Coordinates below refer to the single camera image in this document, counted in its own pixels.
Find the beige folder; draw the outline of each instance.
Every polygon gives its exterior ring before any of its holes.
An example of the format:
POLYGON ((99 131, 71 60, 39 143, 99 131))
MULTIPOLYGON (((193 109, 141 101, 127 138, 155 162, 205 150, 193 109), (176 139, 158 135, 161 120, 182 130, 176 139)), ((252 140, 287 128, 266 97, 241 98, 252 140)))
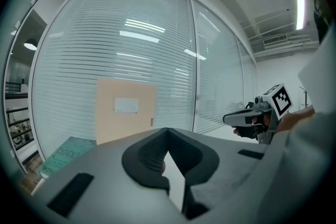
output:
POLYGON ((98 79, 97 145, 153 127, 156 86, 118 79, 98 79))

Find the air vent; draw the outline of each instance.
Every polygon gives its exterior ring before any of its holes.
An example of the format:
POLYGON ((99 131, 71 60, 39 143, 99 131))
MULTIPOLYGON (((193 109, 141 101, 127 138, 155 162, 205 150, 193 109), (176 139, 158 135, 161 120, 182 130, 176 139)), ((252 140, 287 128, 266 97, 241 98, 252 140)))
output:
POLYGON ((276 44, 276 43, 281 43, 281 42, 284 42, 284 41, 287 41, 287 40, 288 40, 287 34, 283 34, 283 35, 280 35, 280 36, 264 39, 263 43, 264 43, 264 46, 265 46, 265 49, 266 49, 269 45, 276 44))

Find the wooden floor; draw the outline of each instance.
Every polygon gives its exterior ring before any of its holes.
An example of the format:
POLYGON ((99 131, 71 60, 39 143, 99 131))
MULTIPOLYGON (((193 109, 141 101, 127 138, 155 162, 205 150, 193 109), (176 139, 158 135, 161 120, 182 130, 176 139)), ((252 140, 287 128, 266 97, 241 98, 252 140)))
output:
POLYGON ((41 180, 41 175, 37 171, 42 164, 42 159, 39 154, 32 158, 26 165, 27 174, 21 182, 21 186, 27 193, 31 194, 37 183, 41 180))

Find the book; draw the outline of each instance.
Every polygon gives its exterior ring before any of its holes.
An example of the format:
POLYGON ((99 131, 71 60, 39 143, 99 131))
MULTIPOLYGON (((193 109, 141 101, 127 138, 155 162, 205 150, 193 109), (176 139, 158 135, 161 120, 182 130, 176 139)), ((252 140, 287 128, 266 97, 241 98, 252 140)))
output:
POLYGON ((96 140, 69 137, 41 164, 38 172, 47 179, 94 146, 97 146, 96 140))

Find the window blind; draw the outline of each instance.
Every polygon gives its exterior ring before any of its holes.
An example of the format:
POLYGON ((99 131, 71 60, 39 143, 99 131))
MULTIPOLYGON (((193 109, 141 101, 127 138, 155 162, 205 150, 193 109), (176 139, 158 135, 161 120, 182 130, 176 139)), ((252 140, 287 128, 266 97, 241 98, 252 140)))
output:
POLYGON ((257 95, 257 68, 254 64, 250 54, 247 52, 246 48, 242 42, 238 39, 239 51, 241 55, 241 62, 243 65, 244 73, 244 107, 248 102, 254 102, 254 98, 257 95))
POLYGON ((192 130, 196 58, 185 50, 195 52, 194 36, 190 0, 70 0, 42 43, 33 78, 45 157, 70 136, 95 139, 102 77, 157 86, 154 127, 192 130))
POLYGON ((201 70, 197 132, 206 133, 242 107, 242 63, 234 33, 200 2, 194 5, 201 70))

